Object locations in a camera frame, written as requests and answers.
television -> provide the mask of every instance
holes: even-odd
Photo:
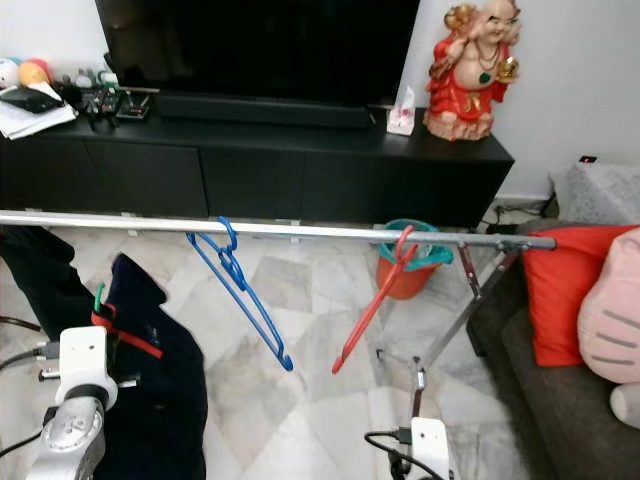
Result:
[[[96,0],[124,87],[395,100],[420,0]]]

blue hanger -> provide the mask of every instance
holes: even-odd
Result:
[[[291,371],[293,370],[293,361],[291,360],[291,357],[289,355],[286,355],[284,353],[284,343],[282,341],[282,337],[280,337],[280,333],[278,333],[278,329],[274,325],[267,311],[262,306],[260,299],[251,288],[251,285],[249,285],[245,280],[244,273],[242,273],[242,268],[240,267],[240,264],[236,260],[236,257],[233,256],[233,251],[236,248],[238,248],[238,238],[237,238],[236,232],[231,227],[231,224],[229,223],[228,218],[218,217],[218,221],[226,227],[227,232],[229,233],[229,238],[231,239],[231,243],[229,245],[225,247],[220,247],[205,233],[187,233],[186,234],[187,240],[189,240],[189,243],[193,245],[193,248],[196,249],[196,251],[200,254],[202,259],[207,263],[207,265],[209,265],[209,268],[213,270],[213,273],[215,273],[216,277],[218,277],[218,280],[222,282],[222,284],[225,286],[227,291],[235,299],[236,303],[240,306],[240,308],[242,308],[245,315],[249,318],[251,323],[253,323],[253,326],[258,331],[258,333],[260,334],[264,342],[267,344],[267,346],[271,349],[273,354],[276,356],[276,358],[278,359],[282,367],[287,371]],[[249,311],[249,309],[247,308],[247,305],[240,298],[240,295],[238,295],[238,293],[229,284],[229,282],[222,275],[222,273],[220,273],[220,271],[215,267],[211,259],[209,259],[209,257],[207,256],[207,254],[204,253],[204,250],[202,250],[200,245],[198,245],[198,242],[196,241],[196,235],[200,237],[202,240],[204,240],[206,243],[208,243],[209,246],[216,251],[216,253],[218,254],[218,258],[220,259],[220,264],[222,265],[222,268],[224,268],[224,270],[231,277],[231,279],[236,284],[236,286],[240,289],[240,291],[247,292],[249,294],[249,296],[251,297],[251,300],[253,300],[254,305],[258,308],[258,311],[260,312],[260,314],[262,315],[262,318],[266,322],[267,327],[269,327],[269,331],[271,332],[273,339],[271,339],[269,335],[267,335],[267,333],[264,331],[260,323],[258,323],[258,321],[254,318],[253,314]]]

navy clothing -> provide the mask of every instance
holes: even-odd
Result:
[[[91,324],[93,296],[69,266],[73,254],[70,245],[43,229],[2,230],[0,255],[52,338],[64,328]],[[140,382],[120,389],[115,406],[106,413],[106,453],[94,478],[204,479],[207,392],[202,352],[189,331],[160,308],[166,294],[133,260],[120,254],[112,273],[105,303],[115,307],[113,327],[164,353],[157,359],[117,343],[110,374],[116,379],[139,375]]]

metal clothes rack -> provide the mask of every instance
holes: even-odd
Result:
[[[227,229],[215,220],[186,220],[169,218],[122,217],[113,215],[85,215],[52,212],[24,212],[0,210],[0,225],[31,225],[47,227],[112,228],[121,230],[161,230],[175,232],[227,233]],[[301,225],[274,225],[261,223],[233,223],[239,234],[279,238],[339,238],[361,240],[369,243],[392,243],[402,234],[401,230],[375,230],[341,227],[311,227]],[[458,330],[479,307],[486,293],[491,290],[502,274],[521,253],[530,249],[553,250],[556,242],[550,237],[519,235],[482,235],[470,233],[412,232],[407,242],[452,245],[458,249],[466,279],[473,293],[471,301],[463,308],[456,320],[441,332],[421,357],[399,359],[383,349],[378,349],[378,358],[390,358],[405,362],[417,372],[415,405],[419,406],[424,388],[425,371],[433,365]],[[493,268],[478,276],[469,247],[493,247],[498,252]]]

black tv cabinet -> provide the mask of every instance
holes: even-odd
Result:
[[[151,116],[116,130],[59,125],[0,150],[0,207],[475,227],[513,159],[493,137],[411,137]]]

